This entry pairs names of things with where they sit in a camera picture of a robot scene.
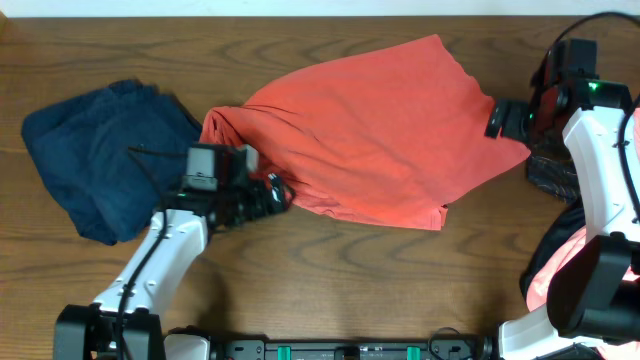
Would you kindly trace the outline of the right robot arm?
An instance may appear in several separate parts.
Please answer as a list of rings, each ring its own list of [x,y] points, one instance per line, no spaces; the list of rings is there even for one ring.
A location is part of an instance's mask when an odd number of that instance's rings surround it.
[[[639,164],[626,85],[596,73],[592,40],[557,40],[531,85],[530,102],[499,100],[485,134],[529,149],[548,145],[573,162],[585,211],[586,244],[551,279],[545,305],[503,323],[502,359],[552,359],[578,345],[639,338]]]

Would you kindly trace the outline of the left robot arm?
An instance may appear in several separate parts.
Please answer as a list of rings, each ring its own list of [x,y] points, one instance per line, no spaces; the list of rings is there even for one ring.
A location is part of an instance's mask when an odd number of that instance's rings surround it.
[[[55,323],[56,359],[215,359],[205,335],[165,335],[161,317],[219,227],[284,213],[295,197],[284,180],[257,177],[249,145],[196,143],[178,189],[161,194],[149,230],[123,271],[88,306],[68,305]]]

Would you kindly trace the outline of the red orange t-shirt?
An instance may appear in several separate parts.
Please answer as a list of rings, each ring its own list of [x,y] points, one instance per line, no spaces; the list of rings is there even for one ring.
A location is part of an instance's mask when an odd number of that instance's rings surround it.
[[[528,157],[485,134],[494,107],[430,35],[310,66],[209,110],[204,143],[249,145],[297,206],[337,220],[440,230],[448,207]]]

